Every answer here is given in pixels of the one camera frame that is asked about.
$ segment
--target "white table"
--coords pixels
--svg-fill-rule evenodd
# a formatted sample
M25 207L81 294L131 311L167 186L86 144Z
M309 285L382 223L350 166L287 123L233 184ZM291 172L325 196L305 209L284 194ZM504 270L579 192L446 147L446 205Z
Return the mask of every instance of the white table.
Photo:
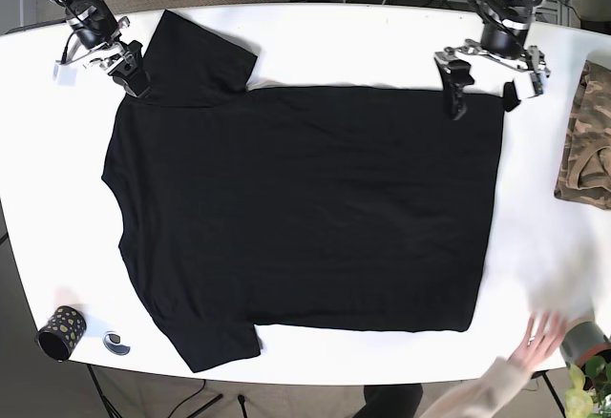
M432 54L468 37L478 39L482 30L469 13L380 6L238 6L179 13L259 54L251 89L274 84L440 89ZM146 48L160 16L161 11L130 15L124 40L137 39ZM194 375L144 310L117 249L121 214L100 175L123 91L98 70L82 71L73 88L52 83L53 61L68 34L57 26L0 37L0 198L36 324L60 304L86 315L89 328L73 360L243 382L436 382L476 377L496 355L511 353L530 307L551 305L575 314L592 295L599 324L611 329L611 213L553 197L583 62L589 56L611 67L610 37L542 24L530 32L528 42L545 52L552 77L545 96L506 117L486 271L469 331L258 326L260 357ZM471 61L475 87L499 93L510 73L491 62ZM132 347L129 355L105 349L100 337L108 330ZM562 365L557 353L544 367Z

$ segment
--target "polka dot cup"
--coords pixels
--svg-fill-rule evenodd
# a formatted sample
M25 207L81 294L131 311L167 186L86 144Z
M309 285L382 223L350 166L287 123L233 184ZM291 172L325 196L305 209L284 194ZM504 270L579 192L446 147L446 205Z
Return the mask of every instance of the polka dot cup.
M66 361L87 329L85 318L71 306L60 306L38 330L36 343L50 358Z

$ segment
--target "camouflage fabric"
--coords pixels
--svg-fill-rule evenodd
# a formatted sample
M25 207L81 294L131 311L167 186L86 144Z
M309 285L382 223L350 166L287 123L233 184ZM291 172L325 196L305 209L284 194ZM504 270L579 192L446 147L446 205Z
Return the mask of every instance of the camouflage fabric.
M611 209L611 71L590 61L573 98L554 195Z

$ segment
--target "flower pot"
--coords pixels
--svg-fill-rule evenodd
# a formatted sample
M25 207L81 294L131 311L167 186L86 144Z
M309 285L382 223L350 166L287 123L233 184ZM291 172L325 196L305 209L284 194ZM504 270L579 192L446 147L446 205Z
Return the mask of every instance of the flower pot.
M611 363L611 342L598 325L586 321L567 332L560 346L564 362L583 368L588 359L600 355Z

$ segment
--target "floor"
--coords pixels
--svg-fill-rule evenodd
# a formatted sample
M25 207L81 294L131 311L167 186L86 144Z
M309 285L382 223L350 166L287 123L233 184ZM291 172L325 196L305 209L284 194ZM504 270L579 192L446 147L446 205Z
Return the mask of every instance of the floor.
M106 0L116 13L162 8L214 4L286 2L288 0ZM609 8L599 3L607 0L579 0L582 16L596 20ZM60 18L62 9L39 0L40 22ZM0 237L6 225L0 206ZM104 417L105 411L84 365L58 364L47 359L33 342L35 326L8 240L0 245L0 321L4 327L0 338L0 408L7 416L23 418ZM102 387L125 418L164 418L183 398L201 386L201 381L99 368ZM550 372L550 378L563 398L568 387L564 369ZM419 413L455 383L424 386L425 395ZM295 387L209 382L205 391L181 407L175 417L186 417L218 392L224 398L201 417L240 417L236 397L248 398L250 418L346 418L364 404L361 387ZM561 416L547 387L532 381L515 400L501 410L499 418Z

